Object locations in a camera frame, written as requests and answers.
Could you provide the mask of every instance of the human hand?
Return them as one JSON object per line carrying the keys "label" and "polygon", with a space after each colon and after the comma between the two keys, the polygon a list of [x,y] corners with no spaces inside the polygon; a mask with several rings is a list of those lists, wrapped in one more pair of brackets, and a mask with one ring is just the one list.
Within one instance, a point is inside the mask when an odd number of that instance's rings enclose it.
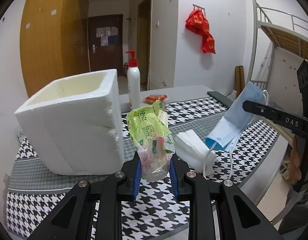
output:
{"label": "human hand", "polygon": [[291,151],[291,159],[289,165],[289,181],[291,182],[291,184],[295,184],[302,177],[302,173],[300,171],[300,164],[301,164],[301,158],[298,153],[298,149],[296,147],[296,137],[294,136],[292,141],[292,151]]}

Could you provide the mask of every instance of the red snack package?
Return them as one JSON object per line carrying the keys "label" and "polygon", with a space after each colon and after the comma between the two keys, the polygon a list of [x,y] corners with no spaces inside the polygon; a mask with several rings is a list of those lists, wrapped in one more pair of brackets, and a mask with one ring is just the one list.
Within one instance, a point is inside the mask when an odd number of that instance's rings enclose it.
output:
{"label": "red snack package", "polygon": [[161,100],[162,102],[167,98],[167,95],[149,95],[148,97],[144,98],[144,103],[152,104],[156,100]]}

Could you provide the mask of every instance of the wooden wardrobe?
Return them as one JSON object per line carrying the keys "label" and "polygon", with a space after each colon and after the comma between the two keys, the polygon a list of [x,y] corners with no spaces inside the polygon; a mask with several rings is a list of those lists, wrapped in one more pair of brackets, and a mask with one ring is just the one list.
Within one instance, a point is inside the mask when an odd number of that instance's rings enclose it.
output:
{"label": "wooden wardrobe", "polygon": [[26,0],[20,59],[28,96],[53,80],[89,72],[88,0]]}

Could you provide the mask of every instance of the plastic bag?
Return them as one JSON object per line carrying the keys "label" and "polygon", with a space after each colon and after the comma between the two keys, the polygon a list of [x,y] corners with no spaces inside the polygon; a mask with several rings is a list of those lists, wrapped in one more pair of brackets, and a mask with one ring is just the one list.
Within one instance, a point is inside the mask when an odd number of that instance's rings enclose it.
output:
{"label": "plastic bag", "polygon": [[142,178],[163,179],[175,153],[171,131],[157,117],[162,102],[130,111],[126,117],[130,137],[141,161]]}
{"label": "plastic bag", "polygon": [[203,53],[215,54],[215,41],[210,34],[210,25],[208,20],[203,15],[201,9],[195,9],[191,12],[187,20],[185,21],[185,28],[189,31],[203,36],[202,51]]}

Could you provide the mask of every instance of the blue gripper pad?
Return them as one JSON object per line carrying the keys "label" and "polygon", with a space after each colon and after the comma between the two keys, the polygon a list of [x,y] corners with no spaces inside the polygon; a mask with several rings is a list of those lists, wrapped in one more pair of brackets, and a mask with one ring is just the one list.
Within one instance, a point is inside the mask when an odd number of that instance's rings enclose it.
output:
{"label": "blue gripper pad", "polygon": [[170,179],[171,179],[173,195],[178,200],[178,198],[179,198],[178,182],[177,182],[176,171],[175,171],[175,167],[174,167],[174,163],[173,163],[172,159],[171,159],[171,162],[170,162]]}
{"label": "blue gripper pad", "polygon": [[140,165],[140,160],[138,160],[137,166],[136,166],[136,171],[134,175],[134,180],[133,180],[133,199],[135,200],[138,193],[139,193],[139,186],[140,186],[140,179],[142,176],[142,169]]}

